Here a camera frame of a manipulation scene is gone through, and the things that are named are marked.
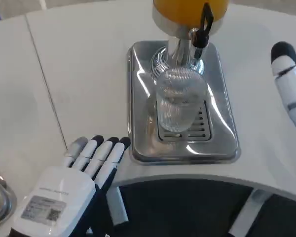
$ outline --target dispenser tap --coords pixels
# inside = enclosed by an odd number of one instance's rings
[[[202,54],[205,53],[205,50],[208,46],[209,41],[209,32],[212,28],[214,21],[214,16],[211,10],[210,5],[206,2],[203,7],[201,25],[200,28],[193,28],[189,32],[191,39],[190,44],[190,63],[194,65],[198,60],[201,59]]]

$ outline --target white countertop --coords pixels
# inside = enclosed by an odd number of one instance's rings
[[[67,143],[81,135],[127,135],[127,50],[136,41],[166,39],[151,7],[151,0],[121,0],[27,15]],[[270,67],[270,50],[280,40],[296,47],[296,16],[232,4],[211,39],[221,55],[239,135],[238,161],[141,166],[126,155],[114,183],[216,179],[296,200],[296,129]]]
[[[65,150],[24,16],[0,22],[0,173],[18,201]],[[0,227],[10,231],[12,218]]]
[[[140,40],[165,40],[151,0],[119,0],[27,15],[67,144],[79,136],[127,135],[126,54]],[[270,50],[296,48],[296,16],[230,5],[211,38],[219,49],[242,155],[233,164],[142,166],[128,154],[116,185],[153,179],[215,179],[296,200],[296,129],[270,68]],[[0,172],[19,200],[65,147],[24,17],[0,22]],[[8,233],[10,222],[0,228]]]

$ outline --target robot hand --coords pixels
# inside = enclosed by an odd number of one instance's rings
[[[296,53],[293,46],[286,42],[275,44],[271,61],[283,105],[296,126]]]
[[[103,141],[102,136],[78,138],[61,166],[43,172],[14,213],[9,237],[82,237],[90,226],[96,226],[96,236],[105,235],[105,194],[130,139]]]

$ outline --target orange juice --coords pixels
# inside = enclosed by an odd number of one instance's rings
[[[229,0],[153,0],[153,2],[164,17],[193,28],[200,26],[204,3],[209,3],[214,21],[218,21],[224,16]]]

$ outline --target dark floor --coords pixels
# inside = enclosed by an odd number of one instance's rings
[[[118,237],[223,237],[251,188],[207,180],[168,180],[122,187],[130,222]],[[248,237],[296,237],[296,202],[273,196]]]

